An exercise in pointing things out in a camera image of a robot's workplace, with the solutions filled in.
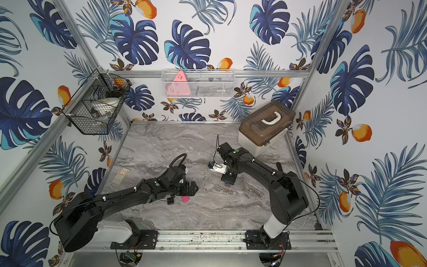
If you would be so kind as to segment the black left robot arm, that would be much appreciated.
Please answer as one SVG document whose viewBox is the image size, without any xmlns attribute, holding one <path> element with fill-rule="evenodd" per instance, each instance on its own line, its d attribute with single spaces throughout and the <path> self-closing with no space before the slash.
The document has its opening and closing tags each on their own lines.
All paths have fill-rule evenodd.
<svg viewBox="0 0 427 267">
<path fill-rule="evenodd" d="M 79 193 L 53 220 L 63 248 L 74 252 L 87 245 L 104 218 L 119 211 L 162 200 L 166 196 L 195 196 L 199 187 L 186 180 L 183 165 L 170 167 L 158 178 L 142 179 L 136 186 L 121 191 L 92 196 Z"/>
</svg>

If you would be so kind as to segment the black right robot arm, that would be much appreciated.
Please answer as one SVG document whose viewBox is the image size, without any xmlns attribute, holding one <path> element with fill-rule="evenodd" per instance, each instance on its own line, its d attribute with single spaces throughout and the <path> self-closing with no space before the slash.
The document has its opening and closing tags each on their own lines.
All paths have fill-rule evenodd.
<svg viewBox="0 0 427 267">
<path fill-rule="evenodd" d="M 221 177 L 224 183 L 234 185 L 243 173 L 268 190 L 272 216 L 260 228 L 260 242 L 267 245 L 277 241 L 285 228 L 309 207 L 298 176 L 266 165 L 244 148 L 234 150 L 227 142 L 221 144 L 217 152 L 224 161 Z"/>
</svg>

